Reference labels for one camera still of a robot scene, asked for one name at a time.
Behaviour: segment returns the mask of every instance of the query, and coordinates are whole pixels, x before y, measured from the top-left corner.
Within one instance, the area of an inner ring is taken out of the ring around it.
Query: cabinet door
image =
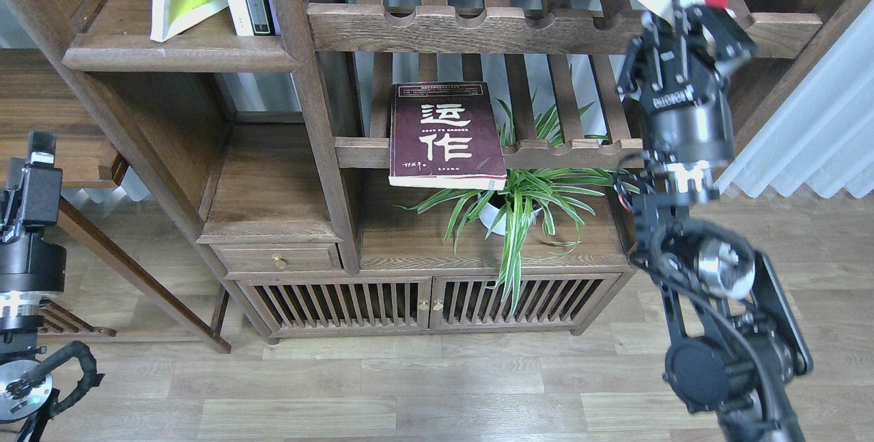
[[[427,328],[431,278],[288,278],[240,283],[271,336],[354,335]]]
[[[430,328],[440,330],[570,329],[594,312],[618,273],[522,277],[514,314],[495,277],[435,277]]]

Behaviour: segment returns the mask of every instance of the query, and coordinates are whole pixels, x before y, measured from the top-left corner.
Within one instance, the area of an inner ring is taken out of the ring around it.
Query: wooden cabinet
[[[150,0],[6,0],[266,338],[525,327],[578,333],[602,310],[633,272],[627,219],[607,199],[593,202],[597,215],[568,255],[553,255],[531,234],[522,256],[527,295],[509,317],[484,286],[497,272],[499,239],[483,240],[469,227],[453,253],[441,242],[450,210],[416,216],[397,208],[427,192],[391,188],[384,172],[398,53],[418,53],[424,81],[441,76],[437,54],[457,55],[469,81],[483,78],[483,54],[495,55],[489,59],[507,72],[519,134],[505,149],[508,166],[611,167],[641,149],[609,59],[639,33],[640,10],[630,0],[598,1],[588,10],[538,0],[531,10],[513,0],[481,0],[478,8],[450,0],[409,7],[272,0],[281,36],[236,37],[222,12],[159,44],[148,38]],[[868,2],[731,0],[762,56],[735,76],[737,148]],[[372,53],[372,88],[356,84],[353,72],[364,66],[353,52]],[[533,134],[524,54],[548,63],[561,146]],[[577,98],[568,54],[588,55],[597,99]],[[252,116],[222,96],[215,72],[290,72],[302,112],[247,124]],[[590,100],[598,100],[606,143],[584,138],[577,108]],[[294,119],[303,123],[287,122]],[[424,301],[428,311],[419,310]]]

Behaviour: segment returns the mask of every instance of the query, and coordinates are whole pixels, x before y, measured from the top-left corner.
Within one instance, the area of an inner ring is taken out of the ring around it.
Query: shelf ledge
[[[143,35],[79,34],[63,63],[88,72],[293,72],[299,66],[277,36],[185,34],[163,43]]]
[[[334,147],[342,168],[387,169],[389,138],[335,137]],[[625,155],[640,152],[639,138],[599,144],[596,140],[571,140],[551,146],[544,140],[522,140],[503,148],[503,158],[511,169],[548,169],[555,167],[612,168]]]
[[[592,10],[557,9],[534,15],[521,8],[488,7],[478,16],[446,5],[422,5],[398,16],[375,4],[310,3],[307,10],[320,51],[381,53],[624,54],[640,35],[640,10],[624,10],[609,30]],[[761,57],[795,58],[819,31],[806,13],[753,13],[742,26]]]

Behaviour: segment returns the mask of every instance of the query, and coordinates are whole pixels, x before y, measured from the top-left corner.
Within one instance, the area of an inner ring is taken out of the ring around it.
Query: brass drawer pull
[[[288,263],[285,262],[284,259],[282,259],[281,255],[274,254],[274,266],[277,268],[277,270],[284,270],[287,265]]]

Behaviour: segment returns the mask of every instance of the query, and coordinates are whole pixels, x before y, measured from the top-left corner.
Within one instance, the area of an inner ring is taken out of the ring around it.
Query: potted plant
[[[512,111],[503,100],[498,100],[512,119]],[[580,108],[580,115],[592,106],[589,103]],[[549,140],[550,143],[564,143],[559,128],[559,116],[556,106],[553,104],[546,112],[535,116],[535,128],[537,137]],[[506,122],[499,130],[501,143],[510,146],[516,142],[512,122]],[[606,139],[602,135],[587,135],[588,138]],[[533,224],[538,214],[543,215],[544,236],[550,239],[550,243],[556,246],[568,248],[564,255],[580,243],[580,231],[584,221],[580,211],[590,212],[594,210],[581,202],[578,196],[603,196],[598,190],[584,186],[611,187],[612,175],[604,169],[509,169],[505,188],[499,191],[478,189],[443,189],[428,199],[414,206],[400,206],[406,210],[415,210],[417,214],[428,211],[436,205],[446,202],[455,202],[455,208],[449,216],[446,234],[443,242],[455,240],[453,249],[457,250],[458,237],[463,228],[474,220],[480,219],[487,212],[491,212],[494,218],[487,225],[489,230],[486,238],[492,233],[505,235],[501,267],[494,286],[503,286],[502,300],[511,298],[511,314],[515,312],[519,296],[522,292],[522,244],[528,236],[528,227]],[[564,212],[570,216],[577,230],[575,242],[562,243],[552,239],[556,234],[553,212]]]

